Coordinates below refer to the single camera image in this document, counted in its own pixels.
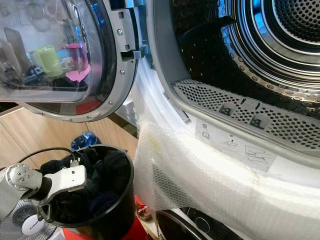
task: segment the plastic wrap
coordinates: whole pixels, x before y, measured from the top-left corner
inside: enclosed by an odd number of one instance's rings
[[[254,240],[319,239],[320,189],[259,175],[187,133],[142,123],[134,168],[153,210],[193,207]]]

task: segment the robotic arm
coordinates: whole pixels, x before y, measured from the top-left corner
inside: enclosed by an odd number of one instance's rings
[[[15,163],[0,171],[0,223],[15,208],[20,199],[32,199],[44,206],[59,193],[83,189],[86,168],[72,160],[71,167],[43,176],[23,163]]]

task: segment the black cable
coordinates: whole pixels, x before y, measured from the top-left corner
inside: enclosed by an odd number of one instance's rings
[[[43,153],[43,152],[47,152],[47,151],[52,151],[52,150],[63,150],[63,151],[67,151],[67,152],[69,152],[69,153],[72,155],[73,159],[76,160],[75,153],[74,153],[73,151],[71,151],[70,149],[68,149],[68,148],[65,148],[65,147],[49,147],[49,148],[45,148],[45,149],[42,149],[42,150],[39,150],[39,151],[35,151],[35,152],[33,152],[33,153],[30,153],[29,155],[27,155],[27,156],[23,157],[22,159],[20,159],[20,160],[17,162],[17,164],[18,164],[18,163],[22,163],[24,160],[30,158],[30,157],[33,156],[33,155],[36,155],[36,154],[39,154],[39,153]]]

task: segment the open dryer door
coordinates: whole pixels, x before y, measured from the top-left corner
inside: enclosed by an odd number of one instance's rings
[[[113,113],[137,69],[133,7],[109,0],[0,0],[0,101],[70,122]]]

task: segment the metal screw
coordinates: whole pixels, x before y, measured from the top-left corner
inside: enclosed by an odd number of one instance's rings
[[[121,29],[118,29],[116,32],[118,33],[119,36],[122,36],[124,34],[124,31],[122,31]]]

